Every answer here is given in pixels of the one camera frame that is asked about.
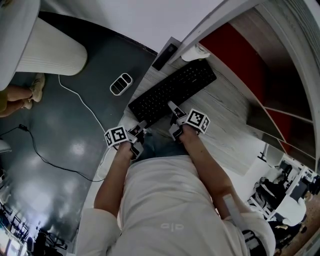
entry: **strap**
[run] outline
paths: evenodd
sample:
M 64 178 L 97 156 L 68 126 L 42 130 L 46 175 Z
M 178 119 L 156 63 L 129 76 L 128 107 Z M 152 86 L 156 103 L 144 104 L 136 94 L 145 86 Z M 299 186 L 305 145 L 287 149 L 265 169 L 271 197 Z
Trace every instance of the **strap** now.
M 248 226 L 240 214 L 240 211 L 238 207 L 236 206 L 236 203 L 232 197 L 231 194 L 227 194 L 223 197 L 223 200 L 225 202 L 226 207 L 228 208 L 228 211 L 230 213 L 231 219 L 234 222 L 234 224 L 241 230 L 245 231 L 248 230 Z
M 231 219 L 235 226 L 237 226 L 243 236 L 245 244 L 248 248 L 248 253 L 251 255 L 260 255 L 266 256 L 266 250 L 261 243 L 260 239 L 256 237 L 255 233 L 248 229 L 247 223 L 245 222 L 244 218 L 242 217 L 236 203 L 231 194 L 227 194 L 223 197 L 226 207 L 230 213 Z

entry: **wrist-mounted device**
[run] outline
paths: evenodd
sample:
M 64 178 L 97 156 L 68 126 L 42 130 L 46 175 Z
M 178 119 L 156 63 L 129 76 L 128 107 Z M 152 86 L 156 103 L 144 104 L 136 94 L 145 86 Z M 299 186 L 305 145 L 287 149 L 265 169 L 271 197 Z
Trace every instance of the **wrist-mounted device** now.
M 108 149 L 122 142 L 130 142 L 133 153 L 131 160 L 136 160 L 144 151 L 142 145 L 144 143 L 144 128 L 146 126 L 147 122 L 143 120 L 129 131 L 126 131 L 123 125 L 107 130 L 104 136 Z
M 192 126 L 198 134 L 206 133 L 210 124 L 210 119 L 206 114 L 193 108 L 190 110 L 189 114 L 187 114 L 171 100 L 168 102 L 168 106 L 173 113 L 169 133 L 174 141 L 180 142 L 179 136 L 183 133 L 182 125 L 184 124 Z

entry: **hand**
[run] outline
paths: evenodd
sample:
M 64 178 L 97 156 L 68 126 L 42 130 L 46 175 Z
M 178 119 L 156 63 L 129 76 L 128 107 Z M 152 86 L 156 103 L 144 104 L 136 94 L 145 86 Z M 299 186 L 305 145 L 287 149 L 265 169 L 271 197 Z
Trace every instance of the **hand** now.
M 128 141 L 122 142 L 118 148 L 118 151 L 116 152 L 115 158 L 118 159 L 130 159 L 132 158 L 132 156 L 134 155 L 134 153 L 132 153 L 131 151 L 131 143 Z
M 284 230 L 286 230 L 286 229 L 288 229 L 288 226 L 287 225 L 279 225 L 279 226 L 276 226 L 275 228 L 276 229 L 284 229 Z
M 179 139 L 183 144 L 189 144 L 193 141 L 199 140 L 197 131 L 193 129 L 190 125 L 182 125 L 183 133 L 180 135 Z

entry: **black cable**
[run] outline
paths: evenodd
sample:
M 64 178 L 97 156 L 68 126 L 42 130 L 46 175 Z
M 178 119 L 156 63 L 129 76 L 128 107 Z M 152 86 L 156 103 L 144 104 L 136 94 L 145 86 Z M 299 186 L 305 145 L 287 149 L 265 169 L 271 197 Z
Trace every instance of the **black cable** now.
M 24 125 L 21 125 L 21 124 L 20 124 L 18 127 L 13 128 L 13 129 L 11 129 L 11 130 L 9 130 L 9 131 L 1 134 L 0 137 L 1 137 L 2 135 L 5 135 L 5 134 L 7 134 L 7 133 L 12 132 L 12 131 L 15 130 L 15 129 L 21 129 L 21 130 L 23 130 L 23 131 L 25 131 L 25 132 L 28 132 L 28 133 L 30 134 L 31 139 L 32 139 L 32 146 L 33 146 L 34 152 L 35 152 L 35 153 L 41 158 L 41 160 L 42 160 L 43 162 L 45 162 L 46 164 L 48 164 L 48 165 L 50 165 L 50 166 L 53 166 L 53 167 L 55 167 L 55 168 L 61 169 L 61 170 L 65 170 L 65 171 L 68 171 L 68 172 L 71 172 L 71 173 L 79 174 L 80 176 L 84 177 L 86 180 L 88 180 L 88 181 L 90 181 L 90 182 L 102 182 L 102 181 L 105 180 L 105 179 L 101 179 L 101 180 L 91 180 L 91 179 L 87 178 L 86 176 L 84 176 L 84 175 L 83 175 L 81 172 L 79 172 L 79 171 L 71 170 L 71 169 L 67 169 L 67 168 L 63 168 L 63 167 L 57 166 L 57 165 L 55 165 L 55 164 L 53 164 L 53 163 L 50 163 L 48 160 L 46 160 L 43 156 L 41 156 L 41 155 L 38 153 L 38 150 L 37 150 L 37 147 L 36 147 L 35 138 L 34 138 L 34 136 L 32 135 L 31 131 L 30 131 L 26 126 L 24 126 Z
M 18 128 L 19 128 L 19 126 L 13 128 L 13 129 L 11 129 L 11 130 L 8 130 L 7 132 L 0 134 L 0 137 L 3 136 L 3 135 L 5 135 L 5 134 L 8 134 L 8 133 L 12 132 L 12 131 L 15 130 L 15 129 L 18 129 Z

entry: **jeans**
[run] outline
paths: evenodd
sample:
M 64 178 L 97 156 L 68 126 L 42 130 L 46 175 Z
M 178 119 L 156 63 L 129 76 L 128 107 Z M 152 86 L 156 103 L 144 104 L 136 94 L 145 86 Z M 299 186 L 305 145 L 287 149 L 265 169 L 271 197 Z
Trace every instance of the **jeans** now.
M 147 132 L 144 135 L 143 152 L 140 157 L 135 161 L 136 163 L 141 160 L 150 158 L 163 158 L 173 156 L 188 155 L 184 145 L 173 141 L 171 137 L 165 137 L 157 132 Z

